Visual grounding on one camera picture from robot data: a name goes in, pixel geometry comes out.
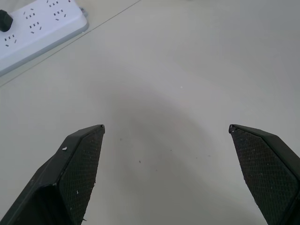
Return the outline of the black power plug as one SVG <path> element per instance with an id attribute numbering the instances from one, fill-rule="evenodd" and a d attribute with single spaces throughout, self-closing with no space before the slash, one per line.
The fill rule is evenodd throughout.
<path id="1" fill-rule="evenodd" d="M 13 18 L 7 11 L 0 9 L 0 31 L 7 32 L 10 30 L 13 23 Z"/>

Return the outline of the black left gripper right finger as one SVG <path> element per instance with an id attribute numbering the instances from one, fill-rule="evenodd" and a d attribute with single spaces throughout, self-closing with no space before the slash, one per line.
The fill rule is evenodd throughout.
<path id="1" fill-rule="evenodd" d="M 300 225 L 300 157 L 277 135 L 231 124 L 244 181 L 268 225 Z"/>

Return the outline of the white power strip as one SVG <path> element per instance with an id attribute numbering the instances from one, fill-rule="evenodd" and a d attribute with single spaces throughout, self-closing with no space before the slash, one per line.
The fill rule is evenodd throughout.
<path id="1" fill-rule="evenodd" d="M 35 0 L 8 13 L 9 31 L 0 31 L 0 77 L 85 32 L 86 11 L 75 0 Z"/>

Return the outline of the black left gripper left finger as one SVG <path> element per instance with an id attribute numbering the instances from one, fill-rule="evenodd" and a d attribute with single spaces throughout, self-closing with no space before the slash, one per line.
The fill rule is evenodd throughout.
<path id="1" fill-rule="evenodd" d="M 0 225 L 81 225 L 96 184 L 104 133 L 104 125 L 95 125 L 68 135 Z"/>

